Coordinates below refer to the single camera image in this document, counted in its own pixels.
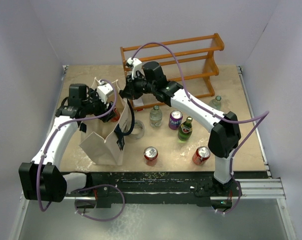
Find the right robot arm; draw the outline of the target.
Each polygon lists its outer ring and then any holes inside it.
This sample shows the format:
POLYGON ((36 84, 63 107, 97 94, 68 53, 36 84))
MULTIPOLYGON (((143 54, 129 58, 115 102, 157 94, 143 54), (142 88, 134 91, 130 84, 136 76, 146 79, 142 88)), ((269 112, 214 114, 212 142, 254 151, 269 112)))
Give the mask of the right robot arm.
POLYGON ((215 156, 213 190, 219 196, 226 195, 231 190, 233 175, 231 155, 241 138, 236 114, 211 108, 178 82, 167 80, 158 62, 143 64, 137 58, 129 58, 125 65, 131 73, 120 91, 122 98, 137 100, 144 94, 152 94, 159 102, 188 114, 209 132, 208 148, 215 156))

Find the beige canvas tote bag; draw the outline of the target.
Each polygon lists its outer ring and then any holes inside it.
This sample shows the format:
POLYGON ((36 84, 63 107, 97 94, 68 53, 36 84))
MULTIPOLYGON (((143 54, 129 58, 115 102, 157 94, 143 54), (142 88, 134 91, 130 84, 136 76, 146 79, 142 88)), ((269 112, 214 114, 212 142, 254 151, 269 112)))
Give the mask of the beige canvas tote bag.
POLYGON ((119 96, 120 86, 118 80, 112 82, 115 92, 108 97, 108 101, 116 99, 116 119, 103 122, 100 119, 85 121, 86 132, 81 133, 81 149, 96 165, 120 166, 123 163, 125 137, 120 133, 126 133, 131 126, 131 111, 127 100, 119 96))

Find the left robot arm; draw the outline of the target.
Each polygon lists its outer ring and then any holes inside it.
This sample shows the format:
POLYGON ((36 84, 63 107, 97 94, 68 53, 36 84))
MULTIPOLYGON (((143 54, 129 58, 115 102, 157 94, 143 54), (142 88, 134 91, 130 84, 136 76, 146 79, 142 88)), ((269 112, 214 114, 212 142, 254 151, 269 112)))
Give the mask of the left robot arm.
POLYGON ((82 196, 93 192, 93 183, 84 173, 62 174, 59 166, 74 133, 88 120, 109 121, 114 115, 115 102, 108 98, 115 93, 114 86, 100 80, 97 86, 71 84, 55 113, 51 132, 39 152, 30 162, 19 167, 19 176, 26 199, 38 202, 61 202, 73 191, 82 196))

